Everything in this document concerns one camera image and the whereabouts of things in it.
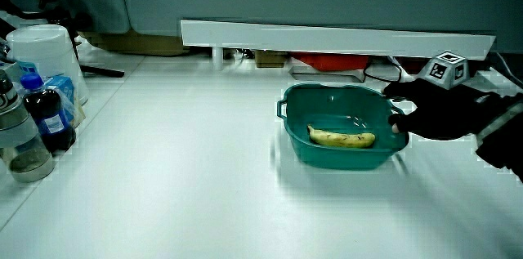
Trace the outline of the person's right hand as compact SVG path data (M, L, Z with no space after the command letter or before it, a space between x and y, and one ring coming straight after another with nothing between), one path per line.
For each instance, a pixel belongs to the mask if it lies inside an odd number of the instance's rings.
M412 112L388 118L392 131L438 141L477 133L486 124L493 95L464 85L468 79L467 59L444 52L432 57L414 80L388 84L382 90L386 98L415 104Z

